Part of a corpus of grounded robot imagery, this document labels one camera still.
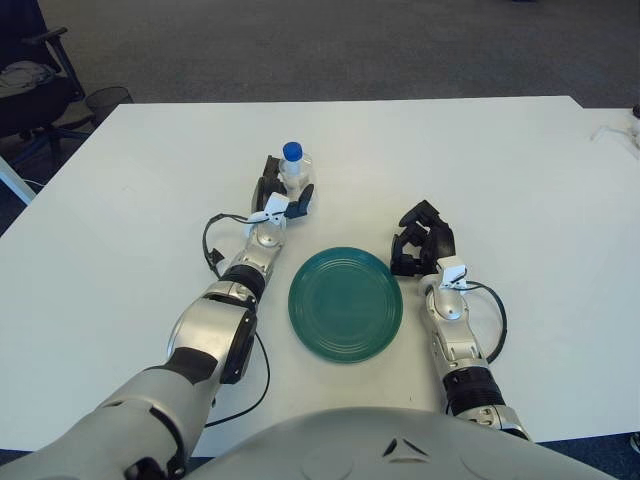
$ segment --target black cable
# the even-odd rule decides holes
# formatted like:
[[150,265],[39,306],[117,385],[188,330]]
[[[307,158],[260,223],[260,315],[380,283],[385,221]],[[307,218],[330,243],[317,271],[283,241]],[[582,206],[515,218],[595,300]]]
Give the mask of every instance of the black cable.
[[205,424],[204,428],[209,428],[209,427],[213,427],[215,425],[220,425],[221,423],[225,423],[225,422],[228,422],[229,420],[234,420],[234,419],[236,419],[238,417],[241,417],[242,415],[246,415],[251,410],[253,410],[258,405],[260,405],[260,403],[262,403],[262,400],[264,400],[264,397],[267,395],[267,391],[269,390],[269,383],[271,383],[271,367],[269,366],[269,357],[267,356],[267,350],[264,348],[264,344],[262,343],[262,340],[260,339],[260,335],[258,335],[258,332],[256,332],[256,338],[258,339],[258,342],[260,343],[260,348],[262,349],[262,354],[264,355],[264,363],[267,366],[267,384],[264,387],[264,392],[262,392],[262,396],[258,399],[258,401],[256,403],[251,405],[246,410],[238,412],[235,415],[231,415],[229,417],[221,418],[220,420],[216,420],[215,422],[209,422],[209,423]]
[[[273,217],[275,215],[281,215],[283,213],[284,212],[276,212],[271,216]],[[233,213],[219,213],[215,217],[211,217],[209,219],[209,221],[204,227],[204,231],[202,232],[202,253],[204,254],[204,259],[206,260],[207,265],[209,265],[209,269],[211,269],[211,271],[215,274],[218,280],[220,280],[220,272],[218,271],[217,265],[221,260],[224,259],[224,255],[222,255],[215,248],[212,250],[209,250],[209,245],[207,244],[207,233],[209,232],[209,228],[211,228],[211,225],[213,225],[214,223],[224,218],[230,218],[231,220],[234,220],[238,223],[242,223],[243,225],[255,225],[257,223],[264,223],[269,221],[269,218],[265,218],[264,220],[256,220],[256,221],[250,222],[248,221],[247,217],[243,217],[242,215],[236,215]]]
[[471,280],[467,280],[467,283],[474,286],[469,288],[455,288],[454,290],[468,292],[470,290],[477,290],[479,288],[484,288],[487,292],[491,294],[493,299],[496,301],[496,304],[498,305],[498,310],[500,310],[500,318],[502,319],[500,337],[498,338],[498,344],[496,345],[496,348],[494,348],[493,352],[491,352],[487,356],[487,363],[491,363],[496,358],[498,358],[498,355],[500,355],[500,352],[502,352],[502,348],[504,347],[504,342],[507,340],[507,311],[504,308],[504,303],[502,303],[502,300],[500,299],[500,297],[498,296],[498,294],[493,288],[488,287],[480,282],[473,282]]

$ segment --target teal ceramic plate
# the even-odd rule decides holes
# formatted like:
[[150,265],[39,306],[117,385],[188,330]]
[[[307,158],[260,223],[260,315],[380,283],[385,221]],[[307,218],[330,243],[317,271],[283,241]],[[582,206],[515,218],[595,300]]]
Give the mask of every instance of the teal ceramic plate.
[[289,318],[311,351],[334,362],[360,362],[384,350],[396,335],[400,288],[370,253],[331,248],[298,270],[289,290]]

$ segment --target office chair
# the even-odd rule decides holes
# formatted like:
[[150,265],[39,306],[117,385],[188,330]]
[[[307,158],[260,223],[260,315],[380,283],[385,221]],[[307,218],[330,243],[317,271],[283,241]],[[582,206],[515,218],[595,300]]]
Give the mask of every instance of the office chair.
[[[64,27],[47,29],[37,0],[0,0],[0,70],[14,62],[30,60],[49,65],[57,73],[64,69],[66,74],[26,93],[0,98],[0,138],[15,134],[23,140],[33,137],[31,144],[14,158],[13,163],[26,159],[49,144],[56,164],[61,138],[86,140],[89,137],[88,133],[73,130],[90,121],[91,116],[60,127],[52,125],[70,103],[85,96],[60,41],[65,32],[67,29]],[[51,55],[47,44],[60,64]]]

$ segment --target plastic bottle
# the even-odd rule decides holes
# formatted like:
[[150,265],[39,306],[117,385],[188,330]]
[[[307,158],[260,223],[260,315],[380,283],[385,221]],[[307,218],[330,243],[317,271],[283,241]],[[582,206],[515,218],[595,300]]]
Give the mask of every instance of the plastic bottle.
[[296,201],[300,193],[312,183],[311,158],[302,151],[298,142],[289,142],[282,147],[284,158],[280,160],[280,174],[287,189],[289,200]]

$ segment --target mesh trash can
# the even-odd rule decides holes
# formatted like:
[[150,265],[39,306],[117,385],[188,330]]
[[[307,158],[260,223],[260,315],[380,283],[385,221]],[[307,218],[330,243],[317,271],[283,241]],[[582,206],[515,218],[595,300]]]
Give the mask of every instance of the mesh trash can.
[[93,92],[85,98],[87,108],[93,112],[95,118],[92,123],[100,125],[115,108],[123,103],[133,103],[129,91],[124,87],[107,87]]

